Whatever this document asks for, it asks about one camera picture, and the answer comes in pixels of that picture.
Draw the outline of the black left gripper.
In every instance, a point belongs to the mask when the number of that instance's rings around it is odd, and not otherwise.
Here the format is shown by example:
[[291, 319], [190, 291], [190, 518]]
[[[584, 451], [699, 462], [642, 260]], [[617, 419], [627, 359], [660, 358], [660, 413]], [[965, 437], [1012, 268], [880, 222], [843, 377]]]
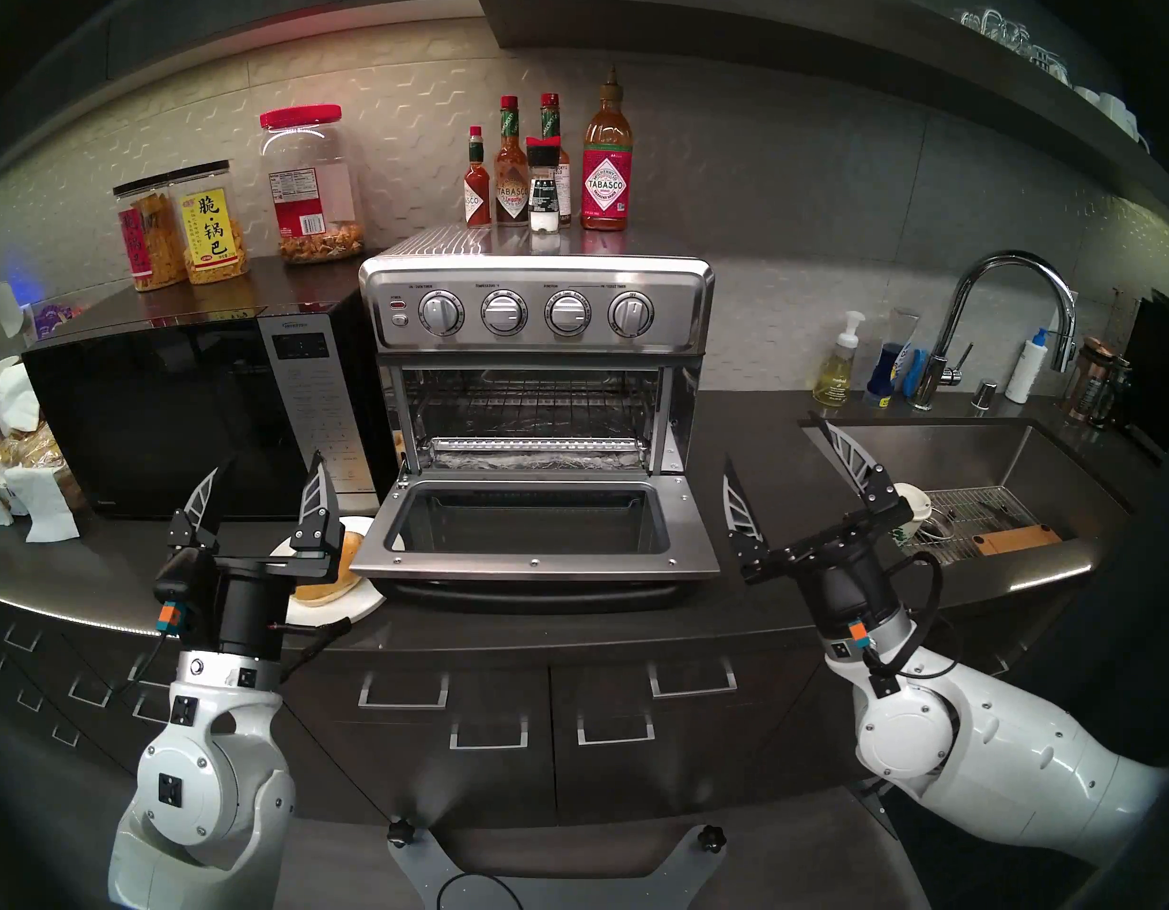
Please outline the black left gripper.
[[[217, 530], [236, 457], [224, 459], [194, 487], [173, 512], [167, 529], [172, 552], [196, 547], [217, 553]], [[219, 650], [228, 654], [281, 654], [285, 635], [307, 637], [304, 654], [319, 654], [344, 635], [344, 619], [320, 626], [288, 623], [288, 601], [300, 585], [336, 582], [344, 526], [336, 484], [321, 451], [310, 461], [292, 533], [291, 557], [214, 557], [223, 602], [217, 625]]]

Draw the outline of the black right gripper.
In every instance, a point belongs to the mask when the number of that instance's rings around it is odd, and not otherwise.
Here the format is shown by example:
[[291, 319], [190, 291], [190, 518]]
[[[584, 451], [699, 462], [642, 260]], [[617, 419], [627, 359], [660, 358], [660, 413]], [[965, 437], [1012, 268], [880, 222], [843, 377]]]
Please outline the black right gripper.
[[833, 454], [838, 470], [859, 494], [866, 513], [822, 529], [784, 547], [770, 549], [740, 483], [734, 462], [724, 459], [722, 518], [729, 547], [747, 585], [784, 575], [803, 597], [819, 637], [849, 637], [850, 626], [872, 630], [900, 607], [888, 573], [877, 557], [876, 542], [912, 521], [912, 506], [897, 492], [886, 468], [848, 432], [819, 414], [810, 414]]

